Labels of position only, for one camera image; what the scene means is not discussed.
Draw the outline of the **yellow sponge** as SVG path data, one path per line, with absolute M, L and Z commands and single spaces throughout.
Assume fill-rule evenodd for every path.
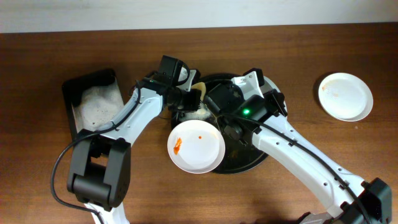
M 192 90 L 200 90 L 201 95 L 200 95 L 200 101 L 204 100 L 205 94 L 206 94 L 206 85 L 204 82 L 198 82 L 194 85 L 191 86 Z

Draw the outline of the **white plate top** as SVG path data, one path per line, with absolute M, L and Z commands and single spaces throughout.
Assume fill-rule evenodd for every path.
M 335 119 L 360 121 L 372 111 L 374 99 L 367 84 L 349 73 L 326 76 L 317 90 L 321 107 Z

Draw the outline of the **pale blue plate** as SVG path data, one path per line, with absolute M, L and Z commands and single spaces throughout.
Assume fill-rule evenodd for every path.
M 270 90 L 277 90 L 280 93 L 279 88 L 277 85 L 268 77 L 264 76 L 264 85 L 260 87 L 262 93 L 266 93 Z

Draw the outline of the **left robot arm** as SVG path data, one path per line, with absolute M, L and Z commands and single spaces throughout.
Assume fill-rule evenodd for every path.
M 193 111 L 200 77 L 181 60 L 164 55 L 159 69 L 131 89 L 123 103 L 114 70 L 107 68 L 63 83 L 72 142 L 67 190 L 95 223 L 127 223 L 123 199 L 131 178 L 131 147 L 164 108 Z

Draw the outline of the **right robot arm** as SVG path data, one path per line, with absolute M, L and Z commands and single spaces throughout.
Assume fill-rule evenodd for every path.
M 299 223 L 391 223 L 391 188 L 379 178 L 366 182 L 354 175 L 296 132 L 278 90 L 251 87 L 244 93 L 235 84 L 219 84 L 204 102 L 222 133 L 276 159 L 319 199 L 326 212 L 305 213 Z

